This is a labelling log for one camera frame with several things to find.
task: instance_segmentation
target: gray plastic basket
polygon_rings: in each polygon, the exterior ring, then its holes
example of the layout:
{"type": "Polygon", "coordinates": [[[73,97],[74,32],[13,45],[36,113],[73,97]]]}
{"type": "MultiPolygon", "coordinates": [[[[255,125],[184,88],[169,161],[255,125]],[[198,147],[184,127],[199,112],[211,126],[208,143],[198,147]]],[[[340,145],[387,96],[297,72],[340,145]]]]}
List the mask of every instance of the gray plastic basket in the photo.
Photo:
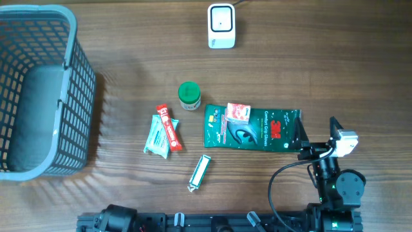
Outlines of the gray plastic basket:
{"type": "Polygon", "coordinates": [[[76,33],[63,6],[0,6],[0,180],[86,164],[96,77],[76,33]]]}

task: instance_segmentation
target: packet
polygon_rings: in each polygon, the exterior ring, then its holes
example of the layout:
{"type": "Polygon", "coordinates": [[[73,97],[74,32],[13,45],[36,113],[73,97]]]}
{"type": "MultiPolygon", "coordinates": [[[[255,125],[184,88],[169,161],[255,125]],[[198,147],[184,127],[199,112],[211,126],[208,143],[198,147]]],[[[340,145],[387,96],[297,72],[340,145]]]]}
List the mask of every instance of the packet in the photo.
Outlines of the packet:
{"type": "Polygon", "coordinates": [[[288,149],[294,134],[295,118],[301,110],[250,109],[248,124],[226,120],[225,106],[206,105],[204,125],[205,148],[236,148],[291,152],[288,149]]]}
{"type": "MultiPolygon", "coordinates": [[[[176,129],[178,123],[179,120],[172,119],[174,129],[176,129]]],[[[161,155],[163,158],[167,159],[169,148],[169,142],[167,141],[167,135],[165,128],[163,127],[162,120],[160,120],[159,115],[153,115],[152,126],[150,127],[149,137],[147,138],[143,152],[146,153],[150,150],[151,152],[161,155]]]]}
{"type": "Polygon", "coordinates": [[[180,151],[182,149],[182,145],[180,144],[178,136],[172,126],[172,121],[170,119],[169,110],[167,110],[167,105],[161,104],[159,106],[156,106],[156,110],[160,115],[160,118],[162,119],[162,124],[165,128],[171,151],[180,151]]]}

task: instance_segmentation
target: small jar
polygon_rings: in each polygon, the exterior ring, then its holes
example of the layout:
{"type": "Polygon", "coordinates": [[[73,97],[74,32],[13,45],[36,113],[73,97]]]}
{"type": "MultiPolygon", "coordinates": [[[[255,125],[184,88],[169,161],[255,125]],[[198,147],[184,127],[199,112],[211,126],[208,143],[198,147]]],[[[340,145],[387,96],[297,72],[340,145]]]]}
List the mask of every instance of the small jar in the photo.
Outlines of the small jar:
{"type": "Polygon", "coordinates": [[[200,87],[192,81],[187,81],[179,87],[180,105],[185,110],[195,110],[200,106],[200,87]]]}

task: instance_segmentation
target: red snack stick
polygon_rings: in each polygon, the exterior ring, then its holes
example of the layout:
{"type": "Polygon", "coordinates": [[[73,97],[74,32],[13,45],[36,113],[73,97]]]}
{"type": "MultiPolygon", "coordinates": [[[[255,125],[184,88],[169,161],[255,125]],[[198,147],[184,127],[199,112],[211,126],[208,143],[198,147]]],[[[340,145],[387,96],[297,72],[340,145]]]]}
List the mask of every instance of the red snack stick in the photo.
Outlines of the red snack stick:
{"type": "Polygon", "coordinates": [[[169,140],[170,150],[171,151],[180,151],[182,145],[180,144],[176,132],[174,131],[172,120],[169,116],[169,111],[167,110],[167,104],[162,104],[156,106],[157,113],[162,119],[163,127],[165,128],[167,139],[169,140]]]}

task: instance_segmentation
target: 3m logo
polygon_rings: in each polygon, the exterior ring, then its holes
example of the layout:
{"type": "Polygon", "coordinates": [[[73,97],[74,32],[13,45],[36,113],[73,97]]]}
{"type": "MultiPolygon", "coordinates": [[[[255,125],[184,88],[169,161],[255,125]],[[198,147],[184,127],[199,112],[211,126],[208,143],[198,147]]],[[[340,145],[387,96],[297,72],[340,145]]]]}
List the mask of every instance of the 3m logo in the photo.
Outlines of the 3m logo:
{"type": "Polygon", "coordinates": [[[281,138],[281,122],[273,120],[270,122],[270,138],[280,139],[281,138]]]}

